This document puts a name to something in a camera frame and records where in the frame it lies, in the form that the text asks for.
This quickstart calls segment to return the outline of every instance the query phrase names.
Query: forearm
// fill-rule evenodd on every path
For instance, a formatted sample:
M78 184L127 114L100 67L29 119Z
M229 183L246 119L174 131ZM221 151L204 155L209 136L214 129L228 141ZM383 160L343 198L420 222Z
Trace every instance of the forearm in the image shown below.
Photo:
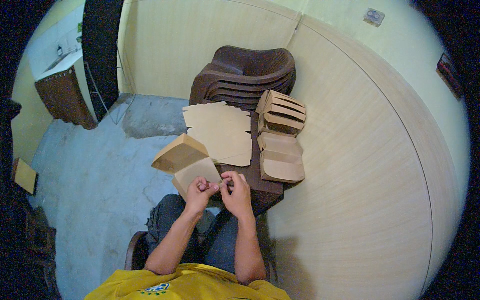
M235 244L235 276L239 283L249 285L257 279L266 278L265 265L258 245L255 217L253 214L239 218L239 230Z
M158 275L174 273L200 217L198 214L183 211L167 235L148 256L144 269Z

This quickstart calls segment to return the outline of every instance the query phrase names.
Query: knee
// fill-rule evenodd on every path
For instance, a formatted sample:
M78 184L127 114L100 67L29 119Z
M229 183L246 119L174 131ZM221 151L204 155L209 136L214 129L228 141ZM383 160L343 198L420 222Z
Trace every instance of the knee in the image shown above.
M167 194L163 196L159 204L168 206L185 205L185 200L177 194Z

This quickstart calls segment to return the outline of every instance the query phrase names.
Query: yellow jersey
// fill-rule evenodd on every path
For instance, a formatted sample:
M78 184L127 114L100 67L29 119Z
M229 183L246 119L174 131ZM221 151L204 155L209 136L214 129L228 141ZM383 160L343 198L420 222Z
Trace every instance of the yellow jersey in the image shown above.
M290 300L287 293L265 280L248 286L235 275L205 264L179 264L169 275L147 270L117 270L85 300Z

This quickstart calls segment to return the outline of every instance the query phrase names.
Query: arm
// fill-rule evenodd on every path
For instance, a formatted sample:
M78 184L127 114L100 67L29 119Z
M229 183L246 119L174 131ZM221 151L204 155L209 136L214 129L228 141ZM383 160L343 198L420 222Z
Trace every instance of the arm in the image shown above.
M193 229L207 206L208 199L218 191L218 185L206 182L203 177L195 178L187 190L185 209L173 223L167 235L148 256L145 270L158 275L175 272L192 236Z
M221 188L225 207L238 219L239 230L235 244L235 276L239 283L249 285L251 282L266 279L265 265L258 245L255 217L250 199L250 186L243 174L228 171ZM227 182L233 181L232 195L228 193Z

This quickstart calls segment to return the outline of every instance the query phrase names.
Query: person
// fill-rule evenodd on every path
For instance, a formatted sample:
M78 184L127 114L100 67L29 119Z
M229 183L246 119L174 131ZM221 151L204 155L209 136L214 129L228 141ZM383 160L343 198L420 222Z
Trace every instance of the person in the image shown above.
M221 187L203 177L195 178L185 200L174 194L165 196L156 209L161 216L153 235L159 244L148 256L144 269L115 271L85 300L289 300L284 290L266 281L250 187L244 175L228 171L221 177ZM233 187L227 188L231 181ZM230 217L224 218L205 249L199 246L195 225L209 198L219 190Z

